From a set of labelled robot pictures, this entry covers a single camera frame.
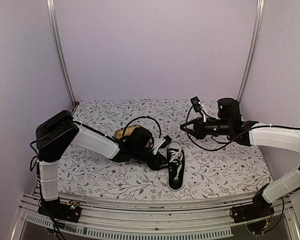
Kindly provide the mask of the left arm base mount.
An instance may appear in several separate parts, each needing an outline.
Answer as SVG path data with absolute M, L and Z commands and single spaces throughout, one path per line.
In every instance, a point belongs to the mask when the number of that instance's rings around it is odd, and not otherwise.
M 57 220 L 64 220 L 72 223 L 78 223 L 82 208 L 80 202 L 70 200 L 67 203 L 61 203 L 59 199 L 53 201 L 42 201 L 39 204 L 38 213 Z

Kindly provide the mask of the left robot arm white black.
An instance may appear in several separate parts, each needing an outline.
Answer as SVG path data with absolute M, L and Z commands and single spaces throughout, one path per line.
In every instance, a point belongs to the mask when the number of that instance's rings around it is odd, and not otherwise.
M 39 125 L 36 129 L 36 144 L 32 149 L 38 162 L 38 182 L 44 208 L 53 217 L 64 213 L 64 206 L 58 202 L 58 161 L 68 146 L 78 146 L 102 155 L 117 163 L 137 160 L 151 170 L 166 167 L 167 159 L 159 153 L 171 143 L 169 136 L 155 140 L 144 127 L 137 127 L 127 135 L 124 128 L 121 138 L 104 133 L 74 120 L 72 114 L 63 110 Z

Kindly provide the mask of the black white canvas sneaker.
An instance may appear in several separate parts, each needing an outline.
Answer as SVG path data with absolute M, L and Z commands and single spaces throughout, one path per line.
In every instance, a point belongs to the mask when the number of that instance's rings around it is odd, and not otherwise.
M 183 185 L 185 169 L 185 153 L 181 144 L 172 141 L 166 150 L 168 160 L 168 185 L 171 190 L 178 191 Z

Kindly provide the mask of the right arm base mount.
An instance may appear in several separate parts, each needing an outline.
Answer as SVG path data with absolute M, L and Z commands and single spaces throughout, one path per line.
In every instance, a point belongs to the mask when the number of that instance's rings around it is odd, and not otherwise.
M 273 215 L 274 209 L 266 201 L 253 201 L 250 204 L 233 206 L 229 214 L 235 223 L 241 223 Z

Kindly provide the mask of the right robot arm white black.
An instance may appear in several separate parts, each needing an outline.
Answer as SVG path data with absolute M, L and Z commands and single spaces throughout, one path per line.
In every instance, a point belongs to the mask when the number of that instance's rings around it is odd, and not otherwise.
M 222 135 L 230 143 L 242 146 L 267 146 L 300 154 L 300 127 L 243 121 L 238 101 L 229 97 L 217 101 L 217 117 L 208 116 L 204 112 L 198 97 L 192 98 L 191 104 L 190 109 L 201 116 L 191 121 L 186 119 L 180 126 L 190 140 Z M 300 190 L 300 166 L 261 188 L 253 197 L 248 213 L 253 218 L 259 218 L 267 211 L 268 205 L 297 190 Z

